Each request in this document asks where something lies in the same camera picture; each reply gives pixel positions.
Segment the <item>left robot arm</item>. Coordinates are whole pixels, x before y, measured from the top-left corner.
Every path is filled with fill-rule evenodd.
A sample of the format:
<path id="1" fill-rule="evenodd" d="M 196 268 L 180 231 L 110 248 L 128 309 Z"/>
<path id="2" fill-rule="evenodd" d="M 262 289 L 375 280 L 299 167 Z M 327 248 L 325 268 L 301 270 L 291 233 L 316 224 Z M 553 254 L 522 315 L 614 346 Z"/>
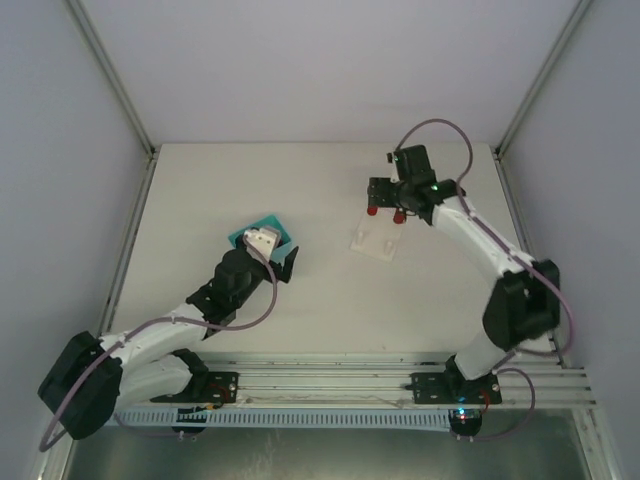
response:
<path id="1" fill-rule="evenodd" d="M 282 263 L 255 247 L 227 251 L 213 277 L 174 310 L 119 334 L 73 336 L 45 376 L 38 397 L 53 414 L 39 449 L 51 449 L 64 435 L 84 439 L 113 414 L 157 397 L 194 402 L 207 369 L 192 347 L 221 331 L 238 332 L 267 319 L 234 324 L 237 311 L 262 282 L 273 288 L 290 281 L 298 252 Z"/>

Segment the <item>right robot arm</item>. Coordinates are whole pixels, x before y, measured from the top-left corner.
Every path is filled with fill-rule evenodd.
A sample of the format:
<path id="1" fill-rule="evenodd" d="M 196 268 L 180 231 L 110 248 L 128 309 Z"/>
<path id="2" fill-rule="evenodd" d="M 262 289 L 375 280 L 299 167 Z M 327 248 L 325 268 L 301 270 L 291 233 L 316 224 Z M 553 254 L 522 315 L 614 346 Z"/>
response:
<path id="1" fill-rule="evenodd" d="M 450 395 L 467 400 L 523 342 L 558 327 L 559 269 L 497 233 L 477 213 L 458 181 L 438 179 L 425 146 L 401 148 L 388 154 L 387 161 L 393 174 L 370 178 L 369 207 L 410 213 L 445 234 L 491 285 L 479 333 L 445 364 L 444 383 Z"/>

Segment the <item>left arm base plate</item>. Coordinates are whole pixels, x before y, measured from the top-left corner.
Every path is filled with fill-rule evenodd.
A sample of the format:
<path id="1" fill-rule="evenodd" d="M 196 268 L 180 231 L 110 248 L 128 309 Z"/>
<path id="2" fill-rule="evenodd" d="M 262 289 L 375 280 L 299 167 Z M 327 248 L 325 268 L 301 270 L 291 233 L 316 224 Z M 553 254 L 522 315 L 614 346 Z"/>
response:
<path id="1" fill-rule="evenodd" d="M 158 396 L 152 398 L 151 402 L 233 404 L 237 398 L 239 378 L 238 372 L 208 372 L 192 379 L 180 393 Z"/>

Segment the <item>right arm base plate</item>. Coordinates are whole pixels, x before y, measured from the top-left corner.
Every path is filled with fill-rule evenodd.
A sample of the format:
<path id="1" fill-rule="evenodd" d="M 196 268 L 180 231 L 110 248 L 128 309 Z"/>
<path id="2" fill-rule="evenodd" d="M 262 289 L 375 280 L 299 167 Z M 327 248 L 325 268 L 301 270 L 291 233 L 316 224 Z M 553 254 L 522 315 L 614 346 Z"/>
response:
<path id="1" fill-rule="evenodd" d="M 487 374 L 476 380 L 450 377 L 446 372 L 415 372 L 404 389 L 412 394 L 416 405 L 502 403 L 498 378 Z"/>

